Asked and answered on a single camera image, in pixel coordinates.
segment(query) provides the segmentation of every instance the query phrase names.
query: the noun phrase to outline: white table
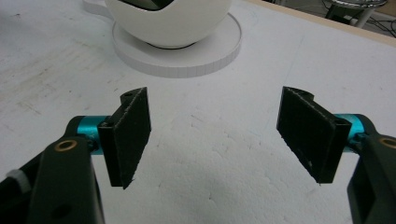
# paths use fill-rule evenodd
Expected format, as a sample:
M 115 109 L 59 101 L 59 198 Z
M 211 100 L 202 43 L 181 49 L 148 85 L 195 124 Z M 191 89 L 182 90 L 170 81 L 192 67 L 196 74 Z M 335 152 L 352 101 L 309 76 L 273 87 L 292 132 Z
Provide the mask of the white table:
M 80 0 L 2 1 L 0 175 L 74 116 L 112 114 L 122 93 L 147 86 L 152 133 L 133 184 L 111 188 L 93 157 L 107 223 L 351 223 L 358 157 L 343 155 L 334 183 L 316 184 L 276 130 L 280 94 L 311 91 L 395 136 L 395 41 L 261 1 L 235 0 L 231 12 L 244 35 L 235 61 L 167 79 L 125 65 L 112 22 Z

